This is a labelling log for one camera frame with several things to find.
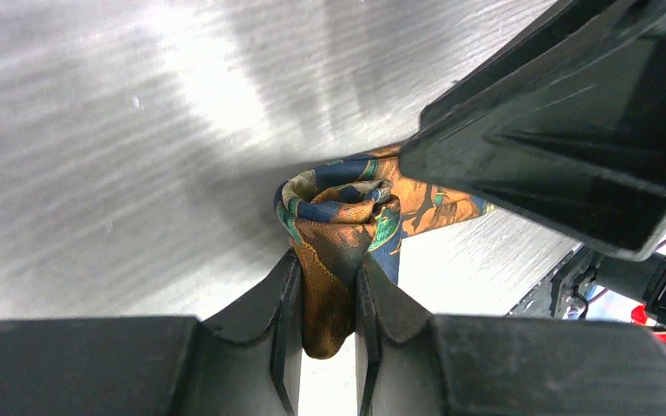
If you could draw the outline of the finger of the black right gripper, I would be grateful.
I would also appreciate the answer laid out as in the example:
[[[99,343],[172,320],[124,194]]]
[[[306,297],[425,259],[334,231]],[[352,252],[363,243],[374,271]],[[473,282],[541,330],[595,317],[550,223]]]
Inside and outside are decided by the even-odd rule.
[[[605,255],[666,231],[666,1],[558,1],[421,112],[403,175]]]

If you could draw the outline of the blue orange green tie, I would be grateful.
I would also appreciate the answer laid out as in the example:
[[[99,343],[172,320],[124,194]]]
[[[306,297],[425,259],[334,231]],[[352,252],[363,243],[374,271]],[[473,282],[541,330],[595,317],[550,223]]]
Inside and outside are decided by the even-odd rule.
[[[333,160],[278,187],[274,208],[303,274],[302,345],[333,357],[355,329],[361,268],[399,277],[402,240],[479,218],[495,205],[461,191],[410,179],[401,145]]]

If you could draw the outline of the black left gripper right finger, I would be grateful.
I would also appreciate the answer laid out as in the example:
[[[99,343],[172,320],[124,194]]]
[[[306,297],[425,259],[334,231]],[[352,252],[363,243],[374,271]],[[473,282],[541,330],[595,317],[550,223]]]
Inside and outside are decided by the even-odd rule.
[[[666,415],[666,348],[620,322],[435,315],[366,259],[361,415]]]

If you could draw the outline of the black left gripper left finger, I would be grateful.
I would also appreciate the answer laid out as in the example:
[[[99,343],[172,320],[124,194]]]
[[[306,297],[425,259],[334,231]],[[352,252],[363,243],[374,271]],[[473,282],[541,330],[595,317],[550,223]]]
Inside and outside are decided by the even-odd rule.
[[[288,252],[203,321],[0,321],[0,415],[293,415],[301,280]]]

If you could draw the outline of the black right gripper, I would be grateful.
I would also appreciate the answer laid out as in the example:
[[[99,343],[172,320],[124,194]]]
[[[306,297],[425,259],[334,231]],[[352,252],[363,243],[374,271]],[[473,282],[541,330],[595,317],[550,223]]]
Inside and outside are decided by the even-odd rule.
[[[640,302],[646,314],[666,328],[666,256],[654,253],[642,262],[602,255],[589,250],[595,282],[621,296]]]

